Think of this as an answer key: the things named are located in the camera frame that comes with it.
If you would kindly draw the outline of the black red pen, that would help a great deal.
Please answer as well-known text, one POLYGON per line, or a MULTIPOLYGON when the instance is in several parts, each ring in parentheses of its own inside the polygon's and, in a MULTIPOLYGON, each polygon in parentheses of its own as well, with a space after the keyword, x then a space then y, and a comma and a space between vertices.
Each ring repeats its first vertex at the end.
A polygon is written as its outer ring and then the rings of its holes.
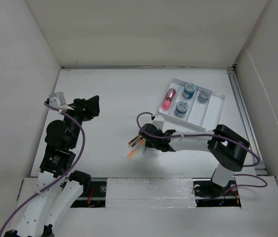
POLYGON ((143 140, 143 137, 141 135, 136 136, 134 139, 132 139, 128 145, 129 147, 134 147, 138 143, 140 143, 143 140))

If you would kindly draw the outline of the pink capped tube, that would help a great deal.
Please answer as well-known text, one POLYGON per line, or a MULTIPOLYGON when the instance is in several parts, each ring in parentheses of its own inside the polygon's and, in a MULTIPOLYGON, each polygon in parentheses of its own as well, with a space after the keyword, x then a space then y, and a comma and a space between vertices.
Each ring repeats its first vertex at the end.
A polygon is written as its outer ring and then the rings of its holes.
POLYGON ((167 110, 170 108, 171 104, 172 104, 172 100, 174 99, 176 95, 176 89, 175 88, 170 88, 168 89, 165 97, 164 97, 164 100, 162 102, 162 109, 163 110, 167 110))

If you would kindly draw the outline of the blue patterned lid jar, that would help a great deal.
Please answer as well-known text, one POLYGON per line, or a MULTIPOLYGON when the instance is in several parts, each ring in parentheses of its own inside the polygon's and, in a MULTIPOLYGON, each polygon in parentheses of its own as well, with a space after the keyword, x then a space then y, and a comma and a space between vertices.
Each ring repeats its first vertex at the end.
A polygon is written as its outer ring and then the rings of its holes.
POLYGON ((176 104, 174 114, 178 118, 183 118, 186 115, 186 113, 188 111, 188 108, 189 108, 189 105, 188 105, 188 103, 186 101, 179 101, 176 104))

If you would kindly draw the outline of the grey clear small jar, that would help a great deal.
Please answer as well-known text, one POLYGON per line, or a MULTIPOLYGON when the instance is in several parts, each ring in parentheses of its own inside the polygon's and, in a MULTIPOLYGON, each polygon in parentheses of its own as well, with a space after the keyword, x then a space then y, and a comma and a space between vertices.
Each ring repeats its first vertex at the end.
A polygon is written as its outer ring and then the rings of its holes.
POLYGON ((211 92, 207 91, 207 90, 202 90, 200 91, 199 95, 198 95, 198 101, 200 103, 206 103, 208 101, 208 99, 211 96, 211 92))

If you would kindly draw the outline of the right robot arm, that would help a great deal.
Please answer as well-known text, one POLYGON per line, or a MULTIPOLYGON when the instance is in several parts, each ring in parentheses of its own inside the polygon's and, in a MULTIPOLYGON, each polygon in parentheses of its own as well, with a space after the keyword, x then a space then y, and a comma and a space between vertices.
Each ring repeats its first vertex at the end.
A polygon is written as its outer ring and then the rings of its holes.
POLYGON ((197 134, 180 132, 174 129, 163 132, 151 123, 145 124, 140 130, 149 148, 162 152, 202 151, 211 153, 219 165, 215 169, 210 191, 216 195, 227 189, 231 177, 243 169, 248 153, 249 142, 225 125, 218 125, 210 132, 197 134))

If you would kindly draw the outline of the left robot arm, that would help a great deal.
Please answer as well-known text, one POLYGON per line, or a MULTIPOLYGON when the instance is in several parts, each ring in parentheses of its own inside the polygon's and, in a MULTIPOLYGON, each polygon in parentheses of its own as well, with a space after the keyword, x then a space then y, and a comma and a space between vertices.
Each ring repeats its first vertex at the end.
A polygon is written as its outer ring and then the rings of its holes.
POLYGON ((26 210, 17 226, 0 237, 53 237, 62 219, 79 196, 91 192, 91 176, 82 171, 73 171, 82 156, 76 155, 79 137, 86 143, 82 128, 85 121, 99 116, 100 98, 74 99, 67 104, 63 93, 49 96, 45 106, 63 115, 47 126, 45 153, 39 167, 35 193, 15 209, 9 219, 22 208, 26 210))

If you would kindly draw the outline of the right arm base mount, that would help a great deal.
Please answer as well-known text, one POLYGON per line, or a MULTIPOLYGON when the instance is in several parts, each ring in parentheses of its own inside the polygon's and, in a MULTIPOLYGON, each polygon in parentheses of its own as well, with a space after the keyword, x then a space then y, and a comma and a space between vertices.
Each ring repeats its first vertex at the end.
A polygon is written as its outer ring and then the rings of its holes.
POLYGON ((195 195, 196 207, 241 207, 238 190, 234 188, 226 193, 235 180, 230 180, 226 187, 221 187, 210 180, 194 181, 192 193, 195 195))

